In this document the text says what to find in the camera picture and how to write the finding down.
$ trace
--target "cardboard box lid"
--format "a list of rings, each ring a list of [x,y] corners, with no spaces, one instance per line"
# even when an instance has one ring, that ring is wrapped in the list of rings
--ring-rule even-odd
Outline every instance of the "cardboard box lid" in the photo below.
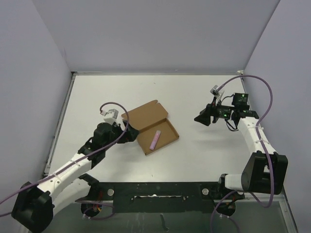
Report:
[[[129,123],[140,132],[145,131],[168,116],[168,112],[157,100],[135,108],[129,111],[128,114],[130,117]],[[125,113],[122,114],[122,117],[127,119]]]

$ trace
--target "gray wall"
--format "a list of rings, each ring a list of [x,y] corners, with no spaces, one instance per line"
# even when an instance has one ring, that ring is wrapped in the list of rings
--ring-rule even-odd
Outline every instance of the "gray wall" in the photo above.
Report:
[[[71,71],[232,74],[279,0],[33,2]]]
[[[288,156],[286,193],[300,233],[311,229],[311,1],[281,0],[247,67],[271,85],[273,107],[263,122],[276,150]],[[246,79],[253,108],[263,114],[268,91]]]
[[[0,4],[0,199],[43,171],[71,73],[31,0]],[[12,210],[15,197],[0,206]],[[17,232],[10,216],[0,232]]]

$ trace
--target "pink object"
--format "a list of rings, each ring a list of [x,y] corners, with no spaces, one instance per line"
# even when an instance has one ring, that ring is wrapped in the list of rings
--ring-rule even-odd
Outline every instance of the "pink object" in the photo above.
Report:
[[[156,143],[157,143],[158,140],[159,140],[160,134],[161,134],[161,131],[160,131],[160,130],[157,130],[156,133],[155,133],[155,136],[154,136],[154,138],[153,138],[153,140],[152,140],[152,143],[151,143],[151,145],[150,145],[150,147],[149,147],[150,150],[154,150],[154,149],[155,149]]]

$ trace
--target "black joint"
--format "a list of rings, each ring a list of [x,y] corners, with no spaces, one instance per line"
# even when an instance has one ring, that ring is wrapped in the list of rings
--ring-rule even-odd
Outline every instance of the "black joint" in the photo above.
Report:
[[[86,181],[87,184],[90,185],[90,186],[99,183],[99,181],[97,179],[95,179],[94,177],[88,175],[87,173],[79,176],[79,179]]]
[[[41,233],[53,219],[53,208],[50,192],[43,192],[34,186],[18,194],[12,217],[32,233]]]
[[[270,154],[270,157],[274,175],[274,194],[277,195],[283,188],[288,160],[285,155],[279,155],[276,152]],[[264,172],[267,165],[266,154],[261,151],[252,153],[242,173],[242,187],[245,192],[271,193],[270,173]]]
[[[110,125],[106,122],[97,125],[94,131],[93,137],[91,137],[79,150],[79,154],[89,155],[97,150],[100,150],[104,146],[109,145],[115,141],[123,132],[120,125],[114,123]],[[137,138],[139,131],[128,125],[127,131],[118,141],[118,143],[133,142]],[[100,163],[106,156],[106,149],[100,150],[87,159],[92,161],[91,168],[94,168],[98,163]]]
[[[232,190],[227,189],[225,187],[225,177],[227,174],[222,174],[219,178],[218,181],[218,187],[217,187],[217,197],[213,197],[214,199],[222,199],[225,195],[227,195],[228,193],[232,192]],[[243,194],[239,194],[238,192],[235,192],[233,194],[231,194],[227,200],[232,200],[232,202],[226,202],[226,203],[222,203],[219,205],[219,207],[217,208],[217,212],[220,214],[224,214],[227,216],[231,216],[234,214],[235,212],[235,201],[237,200],[242,200],[245,199],[245,195]]]
[[[249,106],[247,104],[248,94],[245,93],[235,93],[232,99],[232,105],[237,109],[244,110],[245,108],[248,110]]]
[[[211,104],[208,104],[205,109],[200,112],[194,121],[204,124],[206,126],[210,125],[210,117],[211,117]]]
[[[231,115],[231,120],[233,120],[235,126],[237,127],[241,118],[253,117],[255,119],[259,119],[258,114],[255,111],[248,110],[249,106],[247,105],[247,109],[237,109],[233,111]]]

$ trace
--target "white table surface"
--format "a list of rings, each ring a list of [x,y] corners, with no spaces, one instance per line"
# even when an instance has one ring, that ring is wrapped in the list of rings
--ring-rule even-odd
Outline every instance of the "white table surface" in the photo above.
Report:
[[[250,156],[241,133],[230,132],[221,119],[209,127],[193,120],[211,103],[210,89],[231,77],[76,76],[50,174],[93,135],[103,121],[102,103],[114,101],[131,110],[151,100],[168,111],[179,140],[148,156],[137,142],[114,145],[88,174],[101,182],[208,182],[223,173],[241,173]],[[238,79],[225,86],[224,96],[234,92],[244,92]],[[105,109],[110,108],[121,110],[113,105]]]

